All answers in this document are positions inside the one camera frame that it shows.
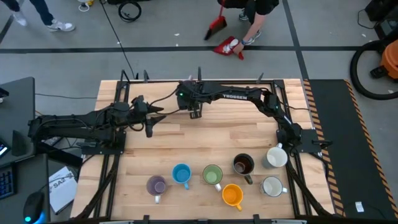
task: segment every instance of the person's hand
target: person's hand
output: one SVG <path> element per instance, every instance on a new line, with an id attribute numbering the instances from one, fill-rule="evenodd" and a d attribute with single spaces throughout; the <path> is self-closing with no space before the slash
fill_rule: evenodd
<path id="1" fill-rule="evenodd" d="M 234 49 L 234 53 L 236 55 L 239 55 L 240 52 L 242 52 L 244 45 L 242 43 L 239 43 Z"/>

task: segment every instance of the orange mug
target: orange mug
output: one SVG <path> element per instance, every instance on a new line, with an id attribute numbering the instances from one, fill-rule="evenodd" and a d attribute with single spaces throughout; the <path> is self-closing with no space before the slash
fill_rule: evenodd
<path id="1" fill-rule="evenodd" d="M 242 207 L 240 203 L 243 200 L 243 191 L 236 184 L 228 184 L 223 189 L 223 200 L 227 205 L 235 206 L 240 212 Z"/>

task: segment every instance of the purple mug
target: purple mug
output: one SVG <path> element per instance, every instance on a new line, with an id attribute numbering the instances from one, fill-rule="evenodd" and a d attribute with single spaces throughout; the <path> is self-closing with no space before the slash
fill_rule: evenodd
<path id="1" fill-rule="evenodd" d="M 155 203 L 160 203 L 160 196 L 166 191 L 166 180 L 159 175 L 154 175 L 147 182 L 147 191 L 155 196 Z"/>

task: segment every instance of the person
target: person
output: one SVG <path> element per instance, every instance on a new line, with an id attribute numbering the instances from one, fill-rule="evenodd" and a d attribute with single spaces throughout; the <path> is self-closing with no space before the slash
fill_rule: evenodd
<path id="1" fill-rule="evenodd" d="M 261 35 L 261 27 L 268 15 L 276 6 L 279 0 L 217 0 L 225 8 L 243 9 L 239 15 L 240 21 L 249 21 L 251 26 L 243 37 L 242 41 L 233 49 L 238 54 L 245 45 L 250 45 Z"/>
<path id="2" fill-rule="evenodd" d="M 0 0 L 4 2 L 7 7 L 12 11 L 12 15 L 14 16 L 15 20 L 22 26 L 27 26 L 27 20 L 22 13 L 19 4 L 16 0 Z M 75 26 L 68 22 L 60 22 L 54 19 L 53 15 L 49 12 L 49 8 L 44 0 L 30 0 L 33 6 L 36 8 L 36 11 L 40 14 L 40 17 L 47 26 L 49 31 L 65 31 L 69 32 L 75 29 Z"/>

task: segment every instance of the wooden table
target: wooden table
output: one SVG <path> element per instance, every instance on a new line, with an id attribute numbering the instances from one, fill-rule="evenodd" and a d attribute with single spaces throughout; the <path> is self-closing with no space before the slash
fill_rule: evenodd
<path id="1" fill-rule="evenodd" d="M 289 105 L 306 108 L 301 81 L 284 81 Z M 96 110 L 113 101 L 116 83 L 101 82 Z M 133 84 L 129 99 L 144 95 L 146 101 L 152 102 L 167 96 L 176 86 L 176 82 Z M 267 85 L 251 86 L 269 88 Z M 178 108 L 175 96 L 155 105 L 164 107 L 164 112 Z M 293 121 L 304 129 L 312 127 L 308 111 L 291 110 L 291 113 Z M 253 214 L 259 214 L 261 218 L 293 218 L 290 194 L 272 198 L 259 191 L 259 183 L 270 175 L 278 177 L 289 188 L 284 167 L 265 169 L 261 166 L 263 155 L 277 144 L 276 129 L 277 123 L 273 118 L 258 112 L 252 103 L 238 100 L 218 100 L 211 105 L 204 105 L 203 117 L 200 119 L 190 119 L 187 111 L 170 115 L 154 127 L 152 138 L 146 138 L 144 131 L 127 129 L 126 149 L 119 163 L 112 220 L 142 220 L 144 215 L 150 215 L 151 220 L 248 219 Z M 243 177 L 233 173 L 231 161 L 242 152 L 252 156 L 256 163 L 252 172 L 253 185 L 248 185 Z M 326 210 L 334 213 L 321 162 L 307 154 L 301 154 L 301 160 L 308 188 Z M 82 167 L 72 217 L 83 210 L 96 192 L 102 161 L 103 156 L 97 155 Z M 176 184 L 171 177 L 173 166 L 181 162 L 189 164 L 192 169 L 190 190 Z M 208 164 L 217 164 L 222 168 L 222 187 L 234 183 L 243 189 L 242 212 L 225 204 L 221 193 L 205 183 L 202 172 Z M 152 175 L 164 176 L 168 185 L 158 205 L 146 191 L 146 182 Z M 304 214 L 302 196 L 297 186 L 296 189 L 300 212 Z M 105 192 L 102 215 L 107 199 L 108 193 Z"/>

